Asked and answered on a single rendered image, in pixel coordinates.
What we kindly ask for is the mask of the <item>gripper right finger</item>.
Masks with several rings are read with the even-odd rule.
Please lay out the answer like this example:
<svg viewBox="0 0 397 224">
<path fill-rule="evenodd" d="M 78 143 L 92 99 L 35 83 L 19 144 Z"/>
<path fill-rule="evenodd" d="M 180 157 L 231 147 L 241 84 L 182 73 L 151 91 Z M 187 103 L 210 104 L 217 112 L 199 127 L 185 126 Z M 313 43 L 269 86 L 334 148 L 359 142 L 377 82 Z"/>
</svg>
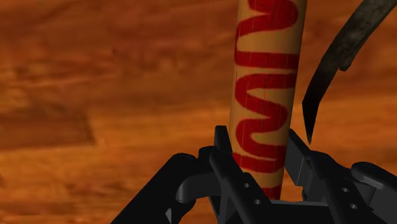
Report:
<svg viewBox="0 0 397 224">
<path fill-rule="evenodd" d="M 397 176 L 369 162 L 346 168 L 289 131 L 285 169 L 306 202 L 323 202 L 334 224 L 397 224 Z"/>
</svg>

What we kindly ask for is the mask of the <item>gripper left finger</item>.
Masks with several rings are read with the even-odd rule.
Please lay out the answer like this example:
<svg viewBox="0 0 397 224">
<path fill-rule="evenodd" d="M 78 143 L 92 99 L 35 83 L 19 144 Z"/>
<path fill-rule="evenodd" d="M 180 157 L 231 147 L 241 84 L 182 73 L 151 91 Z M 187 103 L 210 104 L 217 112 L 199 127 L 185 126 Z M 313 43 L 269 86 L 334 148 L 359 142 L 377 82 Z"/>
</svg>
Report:
<svg viewBox="0 0 397 224">
<path fill-rule="evenodd" d="M 232 156 L 228 131 L 217 126 L 214 144 L 198 157 L 173 155 L 110 224 L 179 224 L 197 199 L 210 199 L 218 224 L 266 224 L 270 201 Z"/>
</svg>

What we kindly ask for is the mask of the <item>yellow cylinder with red squiggle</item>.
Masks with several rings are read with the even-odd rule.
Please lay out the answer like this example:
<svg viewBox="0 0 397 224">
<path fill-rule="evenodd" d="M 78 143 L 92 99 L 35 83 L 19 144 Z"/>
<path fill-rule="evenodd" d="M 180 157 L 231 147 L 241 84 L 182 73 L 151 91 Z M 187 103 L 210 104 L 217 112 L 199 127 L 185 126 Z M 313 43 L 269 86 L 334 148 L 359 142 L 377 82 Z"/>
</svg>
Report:
<svg viewBox="0 0 397 224">
<path fill-rule="evenodd" d="M 233 157 L 280 199 L 307 0 L 239 0 L 229 134 Z"/>
</svg>

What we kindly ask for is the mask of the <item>dark curved blade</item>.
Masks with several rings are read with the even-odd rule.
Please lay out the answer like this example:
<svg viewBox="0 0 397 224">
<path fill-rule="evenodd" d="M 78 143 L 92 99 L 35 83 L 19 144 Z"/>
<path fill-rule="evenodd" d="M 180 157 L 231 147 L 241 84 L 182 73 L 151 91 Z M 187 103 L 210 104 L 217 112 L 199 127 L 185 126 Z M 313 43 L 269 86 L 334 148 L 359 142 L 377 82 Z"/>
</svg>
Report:
<svg viewBox="0 0 397 224">
<path fill-rule="evenodd" d="M 302 101 L 308 142 L 312 141 L 320 102 L 337 71 L 348 70 L 367 39 L 396 6 L 397 0 L 363 0 L 331 42 Z"/>
</svg>

